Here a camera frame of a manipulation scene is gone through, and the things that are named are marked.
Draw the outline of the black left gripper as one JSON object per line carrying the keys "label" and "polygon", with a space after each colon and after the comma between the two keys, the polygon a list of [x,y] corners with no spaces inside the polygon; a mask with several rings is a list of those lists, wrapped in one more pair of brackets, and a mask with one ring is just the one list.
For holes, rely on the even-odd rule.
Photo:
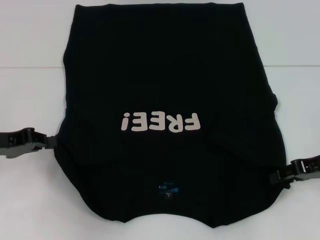
{"label": "black left gripper", "polygon": [[0,155],[7,159],[14,159],[39,150],[54,149],[57,145],[56,136],[47,136],[35,131],[32,127],[0,133]]}

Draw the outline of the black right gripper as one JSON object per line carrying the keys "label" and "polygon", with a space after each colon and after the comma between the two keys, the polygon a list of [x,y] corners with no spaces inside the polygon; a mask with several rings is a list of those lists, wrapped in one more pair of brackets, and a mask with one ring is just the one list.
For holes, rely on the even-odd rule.
{"label": "black right gripper", "polygon": [[320,178],[320,156],[306,158],[304,160],[293,160],[291,164],[276,170],[269,175],[272,185],[284,184],[290,187],[294,182],[304,182]]}

